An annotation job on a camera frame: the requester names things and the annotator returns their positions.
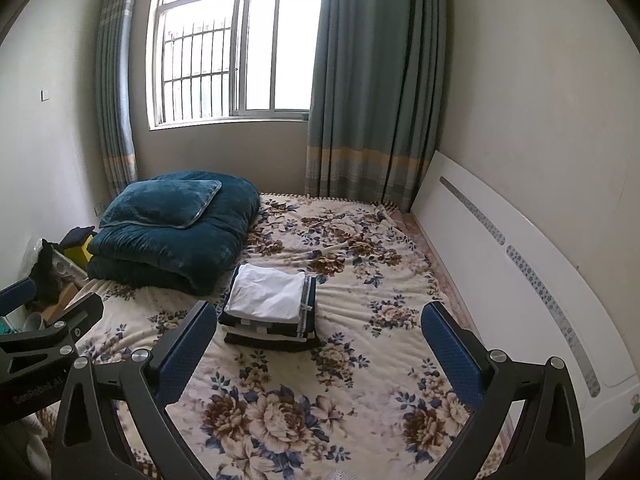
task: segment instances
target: window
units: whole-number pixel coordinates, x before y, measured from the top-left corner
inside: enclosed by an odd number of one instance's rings
[[[159,0],[156,126],[304,118],[320,0]]]

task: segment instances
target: wall outlet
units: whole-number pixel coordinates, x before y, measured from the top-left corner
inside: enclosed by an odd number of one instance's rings
[[[110,203],[111,203],[110,200],[102,200],[102,202],[98,202],[94,206],[95,215],[98,218],[100,218],[102,215],[104,215],[104,212],[107,211],[107,208],[109,207]]]

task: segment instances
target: teal curtain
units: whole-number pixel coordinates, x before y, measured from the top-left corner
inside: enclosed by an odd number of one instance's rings
[[[104,0],[96,53],[102,160],[113,197],[138,179],[129,117],[129,37],[134,0]]]
[[[306,193],[408,211],[433,156],[446,0],[322,0]]]

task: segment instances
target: stack of folded clothes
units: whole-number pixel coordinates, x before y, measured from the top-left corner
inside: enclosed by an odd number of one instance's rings
[[[241,265],[218,322],[226,343],[285,352],[315,348],[316,278]]]
[[[131,184],[89,243],[90,278],[208,296],[233,268],[260,195],[243,178],[185,171]]]

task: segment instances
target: floral bedspread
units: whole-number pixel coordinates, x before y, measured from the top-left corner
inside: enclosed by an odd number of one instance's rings
[[[287,354],[226,345],[218,330],[177,404],[180,434],[216,480],[420,479],[460,432],[459,402],[420,332],[442,294],[430,261],[382,206],[263,195],[242,262],[318,276],[322,346]],[[228,294],[230,273],[209,298]],[[104,317],[79,341],[96,363],[151,348],[196,301],[174,290],[94,280]],[[127,439],[157,475],[130,418]],[[481,476],[502,457],[497,442]]]

